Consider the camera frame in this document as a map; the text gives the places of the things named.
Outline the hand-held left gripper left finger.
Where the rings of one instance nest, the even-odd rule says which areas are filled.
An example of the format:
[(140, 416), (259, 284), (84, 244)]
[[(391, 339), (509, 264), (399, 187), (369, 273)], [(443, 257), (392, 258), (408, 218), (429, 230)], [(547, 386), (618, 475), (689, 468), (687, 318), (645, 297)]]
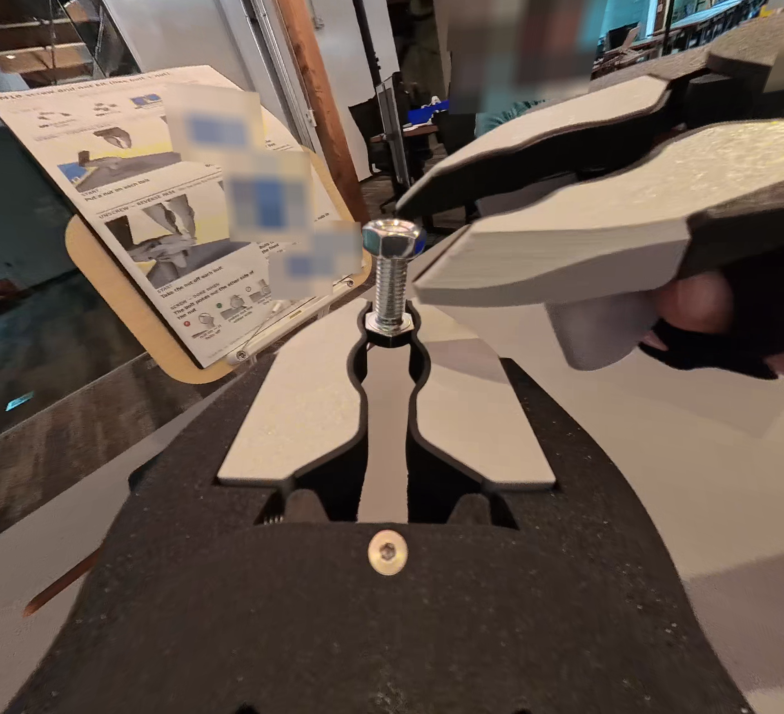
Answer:
[(354, 300), (283, 345), (217, 472), (220, 484), (292, 484), (358, 437), (369, 307)]

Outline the instruction sheet on wooden board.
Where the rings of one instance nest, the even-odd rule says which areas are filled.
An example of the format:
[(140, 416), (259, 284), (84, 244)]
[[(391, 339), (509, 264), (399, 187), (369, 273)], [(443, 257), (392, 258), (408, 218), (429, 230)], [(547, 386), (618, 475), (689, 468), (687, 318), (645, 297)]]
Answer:
[(170, 107), (172, 143), (204, 169), (218, 238), (199, 224), (191, 188), (118, 205), (95, 234), (73, 219), (69, 255), (143, 349), (177, 381), (206, 384), (237, 370), (226, 357), (292, 301), (332, 293), (346, 277), (369, 277), (359, 226), (316, 154), (259, 115)]

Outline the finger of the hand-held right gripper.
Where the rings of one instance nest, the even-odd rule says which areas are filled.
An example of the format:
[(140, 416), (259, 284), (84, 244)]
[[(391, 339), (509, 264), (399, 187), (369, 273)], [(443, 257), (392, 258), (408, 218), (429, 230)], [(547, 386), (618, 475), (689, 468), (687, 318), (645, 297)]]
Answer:
[(520, 192), (575, 175), (630, 166), (663, 131), (670, 89), (652, 76), (542, 106), (504, 123), (440, 161), (397, 202), (405, 219)]
[[(717, 123), (481, 219), (414, 292), (441, 307), (542, 305), (577, 370), (642, 346), (680, 370), (771, 373), (782, 355), (782, 129), (782, 119)], [(655, 295), (710, 276), (729, 294), (719, 330), (667, 321)]]

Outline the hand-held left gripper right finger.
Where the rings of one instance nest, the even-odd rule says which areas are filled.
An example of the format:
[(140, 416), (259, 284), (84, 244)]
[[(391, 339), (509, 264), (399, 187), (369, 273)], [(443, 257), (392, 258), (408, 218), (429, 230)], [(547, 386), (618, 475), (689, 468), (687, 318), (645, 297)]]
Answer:
[(414, 440), (487, 489), (551, 489), (553, 470), (496, 352), (436, 307), (409, 310)]

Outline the metal staircase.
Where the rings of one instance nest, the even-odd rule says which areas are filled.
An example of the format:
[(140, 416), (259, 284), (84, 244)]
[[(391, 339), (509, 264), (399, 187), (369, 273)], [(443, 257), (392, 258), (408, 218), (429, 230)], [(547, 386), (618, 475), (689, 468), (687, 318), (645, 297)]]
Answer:
[(1, 91), (140, 73), (104, 0), (1, 0)]

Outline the glass desk divider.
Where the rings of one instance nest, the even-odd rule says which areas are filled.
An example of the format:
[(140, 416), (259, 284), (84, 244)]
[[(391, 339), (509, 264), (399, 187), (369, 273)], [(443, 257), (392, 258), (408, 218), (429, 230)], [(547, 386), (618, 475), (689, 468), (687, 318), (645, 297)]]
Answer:
[(376, 86), (376, 100), (383, 128), (382, 140), (390, 154), (391, 165), (397, 185), (403, 191), (410, 187), (407, 156), (403, 129), (399, 117), (396, 96), (396, 77), (387, 77)]

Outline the silver hex nut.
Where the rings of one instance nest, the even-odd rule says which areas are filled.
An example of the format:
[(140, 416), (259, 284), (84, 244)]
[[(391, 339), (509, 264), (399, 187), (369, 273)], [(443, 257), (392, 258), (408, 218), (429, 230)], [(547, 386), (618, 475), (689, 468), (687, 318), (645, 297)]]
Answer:
[(377, 337), (396, 338), (409, 335), (415, 330), (415, 324), (410, 313), (403, 312), (400, 320), (394, 322), (381, 319), (371, 311), (365, 315), (365, 328), (369, 334)]

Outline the white sheet clip bar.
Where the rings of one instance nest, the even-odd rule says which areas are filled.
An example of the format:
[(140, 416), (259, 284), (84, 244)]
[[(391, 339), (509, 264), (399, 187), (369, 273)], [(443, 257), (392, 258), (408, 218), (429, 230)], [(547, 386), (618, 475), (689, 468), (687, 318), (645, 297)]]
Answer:
[(232, 351), (226, 357), (227, 363), (230, 366), (245, 364), (300, 325), (323, 317), (338, 300), (351, 292), (355, 285), (354, 277), (346, 277), (334, 285), (329, 296), (292, 301), (291, 305), (273, 314), (269, 324), (265, 323), (247, 342)]

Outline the wooden pillar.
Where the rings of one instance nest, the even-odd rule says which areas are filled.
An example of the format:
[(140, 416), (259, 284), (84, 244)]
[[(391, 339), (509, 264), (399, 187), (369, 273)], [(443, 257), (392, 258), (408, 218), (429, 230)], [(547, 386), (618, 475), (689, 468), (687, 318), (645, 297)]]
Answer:
[(315, 131), (328, 170), (356, 221), (369, 221), (350, 147), (328, 80), (306, 0), (276, 0), (278, 11), (314, 113)]

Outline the printed instruction sheet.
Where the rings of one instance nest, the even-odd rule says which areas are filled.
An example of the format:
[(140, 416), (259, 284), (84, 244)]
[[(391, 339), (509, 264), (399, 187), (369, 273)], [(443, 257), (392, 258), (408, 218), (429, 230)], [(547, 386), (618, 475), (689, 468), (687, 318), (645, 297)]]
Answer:
[(259, 115), (260, 106), (306, 148), (259, 94), (241, 90), (208, 65), (2, 93), (2, 125), (95, 234), (104, 212), (185, 186), (201, 219), (187, 223), (186, 232), (205, 243), (219, 236), (207, 219), (216, 216), (216, 207), (198, 201), (207, 194), (205, 170), (174, 150), (174, 116), (166, 112), (181, 103), (199, 111), (217, 107), (220, 115)]

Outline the wooden standing desk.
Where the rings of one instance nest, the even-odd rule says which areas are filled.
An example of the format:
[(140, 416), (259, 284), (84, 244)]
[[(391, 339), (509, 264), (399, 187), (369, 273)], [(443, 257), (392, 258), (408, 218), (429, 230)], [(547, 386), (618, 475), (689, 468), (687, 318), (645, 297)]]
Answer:
[(436, 135), (435, 125), (426, 124), (401, 131), (399, 134), (378, 134), (367, 141), (367, 158), (371, 175), (387, 175), (393, 188), (391, 198), (379, 204), (382, 213), (425, 174), (425, 164), (432, 158), (430, 137)]

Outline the black office chair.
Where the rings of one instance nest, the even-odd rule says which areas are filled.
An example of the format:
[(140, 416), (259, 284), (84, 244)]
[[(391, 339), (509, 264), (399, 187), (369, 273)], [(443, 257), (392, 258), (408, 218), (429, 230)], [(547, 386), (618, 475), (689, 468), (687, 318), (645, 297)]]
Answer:
[(437, 127), (439, 141), (447, 146), (448, 143), (465, 145), (475, 139), (476, 114), (453, 114), (447, 110), (436, 112), (432, 123)]
[(352, 120), (360, 131), (367, 152), (368, 169), (372, 177), (387, 175), (391, 177), (393, 164), (387, 143), (373, 142), (375, 137), (383, 134), (383, 122), (379, 104), (376, 97), (371, 97), (361, 103), (351, 105), (348, 111)]

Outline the silver hex bolt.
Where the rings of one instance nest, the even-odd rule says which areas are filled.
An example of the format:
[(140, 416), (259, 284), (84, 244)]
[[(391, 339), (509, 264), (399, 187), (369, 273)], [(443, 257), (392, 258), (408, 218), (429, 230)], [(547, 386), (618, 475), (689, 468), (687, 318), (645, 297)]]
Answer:
[(406, 312), (408, 264), (424, 252), (426, 232), (403, 219), (375, 219), (362, 227), (361, 236), (364, 249), (376, 264), (372, 311), (384, 320), (400, 320)]

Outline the black pole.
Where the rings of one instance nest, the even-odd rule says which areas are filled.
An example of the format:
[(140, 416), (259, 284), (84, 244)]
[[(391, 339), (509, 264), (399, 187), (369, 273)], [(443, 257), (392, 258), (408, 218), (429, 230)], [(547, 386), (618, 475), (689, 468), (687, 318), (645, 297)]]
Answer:
[(367, 68), (370, 73), (373, 88), (376, 91), (379, 88), (379, 86), (382, 84), (382, 79), (380, 75), (379, 60), (375, 51), (375, 47), (372, 41), (372, 35), (367, 21), (368, 19), (365, 10), (365, 4), (363, 0), (351, 0), (351, 2), (354, 8), (354, 14), (358, 24), (361, 43), (365, 53), (365, 59), (367, 62)]

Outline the small blue storage bin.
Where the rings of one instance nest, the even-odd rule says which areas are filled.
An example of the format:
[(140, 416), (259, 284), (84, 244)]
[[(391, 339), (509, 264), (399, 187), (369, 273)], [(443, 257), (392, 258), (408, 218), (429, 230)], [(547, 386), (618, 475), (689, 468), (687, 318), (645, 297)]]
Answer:
[(447, 112), (448, 108), (448, 100), (441, 101), (438, 98), (433, 98), (428, 104), (410, 109), (407, 112), (404, 120), (404, 129), (431, 124), (436, 113)]

